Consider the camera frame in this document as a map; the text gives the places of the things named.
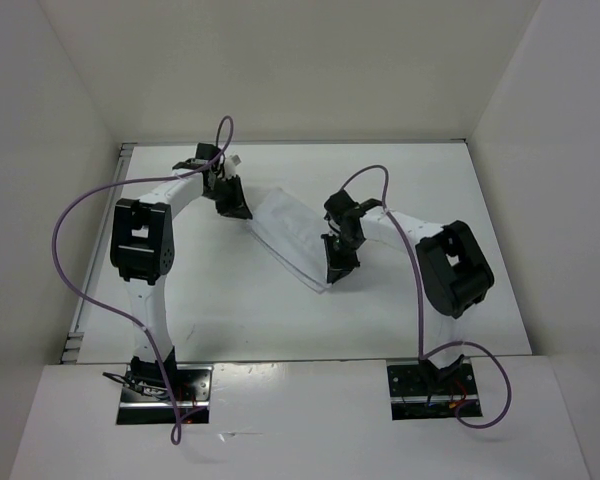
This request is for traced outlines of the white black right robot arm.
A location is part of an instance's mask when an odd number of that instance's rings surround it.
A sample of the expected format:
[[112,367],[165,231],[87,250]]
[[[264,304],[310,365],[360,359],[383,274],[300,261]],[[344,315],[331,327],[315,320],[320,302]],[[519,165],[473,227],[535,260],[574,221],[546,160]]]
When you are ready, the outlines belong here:
[[334,284],[360,266],[357,250],[374,241],[409,256],[418,303],[418,380],[429,395],[453,381],[462,360],[428,360],[424,354],[424,302],[440,314],[460,318],[482,302],[495,278],[471,228],[456,220],[431,223],[386,208],[378,199],[362,203],[340,190],[324,204],[331,232],[323,234],[326,280]]

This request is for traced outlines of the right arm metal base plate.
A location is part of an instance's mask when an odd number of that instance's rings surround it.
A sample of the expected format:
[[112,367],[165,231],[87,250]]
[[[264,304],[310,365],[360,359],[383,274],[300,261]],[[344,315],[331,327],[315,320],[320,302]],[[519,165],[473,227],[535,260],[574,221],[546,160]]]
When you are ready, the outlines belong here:
[[393,421],[482,416],[473,367],[460,356],[437,368],[430,360],[415,359],[386,365]]

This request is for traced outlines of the white skirt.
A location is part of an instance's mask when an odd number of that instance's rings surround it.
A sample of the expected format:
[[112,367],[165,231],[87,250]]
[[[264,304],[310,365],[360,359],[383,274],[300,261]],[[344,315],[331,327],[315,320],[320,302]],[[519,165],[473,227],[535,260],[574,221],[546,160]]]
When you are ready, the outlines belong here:
[[276,188],[264,197],[248,225],[273,258],[305,286],[318,294],[330,288],[321,238],[327,224],[317,212]]

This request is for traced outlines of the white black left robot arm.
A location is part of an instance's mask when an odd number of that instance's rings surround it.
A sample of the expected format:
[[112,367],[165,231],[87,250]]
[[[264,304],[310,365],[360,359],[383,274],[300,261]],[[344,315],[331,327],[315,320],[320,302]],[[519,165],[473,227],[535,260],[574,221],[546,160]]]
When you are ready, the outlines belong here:
[[173,167],[171,180],[115,205],[110,260],[123,280],[136,325],[125,383],[146,396],[168,399],[179,387],[165,299],[167,275],[175,261],[173,220],[199,198],[211,200],[222,217],[250,219],[237,173],[240,163],[237,155],[200,143],[192,158]]

